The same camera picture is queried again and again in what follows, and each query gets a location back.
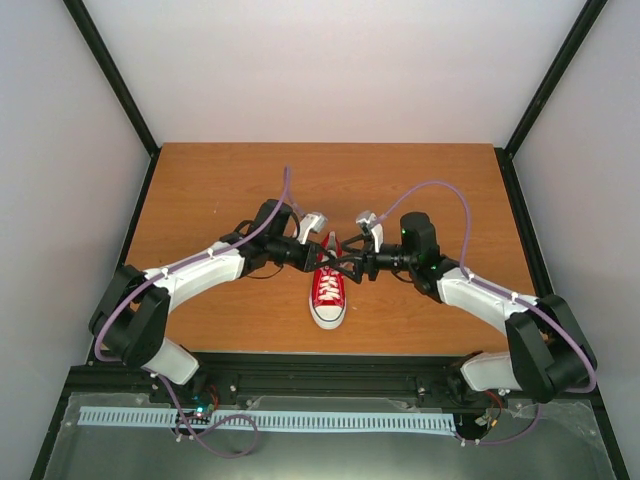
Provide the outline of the red canvas sneaker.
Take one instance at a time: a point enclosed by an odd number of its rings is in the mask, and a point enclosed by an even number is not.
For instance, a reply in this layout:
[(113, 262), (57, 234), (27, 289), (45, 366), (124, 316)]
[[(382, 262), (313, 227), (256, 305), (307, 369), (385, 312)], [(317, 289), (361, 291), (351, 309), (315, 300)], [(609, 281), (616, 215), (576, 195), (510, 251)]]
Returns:
[(347, 307), (343, 275), (328, 265), (314, 272), (309, 309), (314, 322), (324, 330), (338, 328)]

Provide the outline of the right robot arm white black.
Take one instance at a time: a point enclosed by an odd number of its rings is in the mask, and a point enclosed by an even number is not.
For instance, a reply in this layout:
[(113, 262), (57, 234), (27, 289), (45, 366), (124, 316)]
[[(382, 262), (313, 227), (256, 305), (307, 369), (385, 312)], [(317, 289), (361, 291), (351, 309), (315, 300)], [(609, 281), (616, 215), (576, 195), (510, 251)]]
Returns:
[(342, 243), (334, 262), (348, 278), (360, 282), (382, 271), (405, 272), (420, 294), (465, 311), (505, 336), (506, 351), (472, 353), (455, 367), (449, 387), (456, 395), (520, 391), (547, 403), (560, 393), (595, 389), (596, 359), (563, 298), (520, 294), (474, 274), (441, 253), (425, 213), (401, 217), (398, 244), (384, 242), (373, 213), (363, 212), (356, 223), (360, 234)]

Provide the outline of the white shoelace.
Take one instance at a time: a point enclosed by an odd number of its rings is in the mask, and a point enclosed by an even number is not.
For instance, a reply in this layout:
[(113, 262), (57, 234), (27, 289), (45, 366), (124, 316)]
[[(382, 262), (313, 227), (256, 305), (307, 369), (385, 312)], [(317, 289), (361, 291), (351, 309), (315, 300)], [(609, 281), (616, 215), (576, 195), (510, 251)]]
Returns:
[(346, 293), (341, 273), (323, 268), (317, 272), (316, 283), (315, 306), (343, 307), (345, 305)]

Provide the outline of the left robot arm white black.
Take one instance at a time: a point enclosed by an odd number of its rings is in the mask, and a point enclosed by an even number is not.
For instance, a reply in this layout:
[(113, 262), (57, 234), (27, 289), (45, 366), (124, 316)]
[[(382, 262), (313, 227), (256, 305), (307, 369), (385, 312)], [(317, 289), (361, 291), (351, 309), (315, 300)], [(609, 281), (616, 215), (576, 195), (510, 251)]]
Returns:
[(95, 358), (164, 378), (186, 402), (201, 400), (208, 378), (199, 371), (196, 357), (167, 337), (168, 318), (185, 302), (245, 278), (268, 263), (312, 273), (309, 306), (313, 315), (327, 328), (337, 326), (345, 307), (338, 296), (344, 282), (330, 262), (343, 249), (335, 232), (320, 243), (310, 238), (325, 223), (325, 216), (318, 212), (298, 217), (290, 205), (270, 199), (253, 220), (241, 222), (194, 255), (147, 270), (119, 267), (89, 322)]

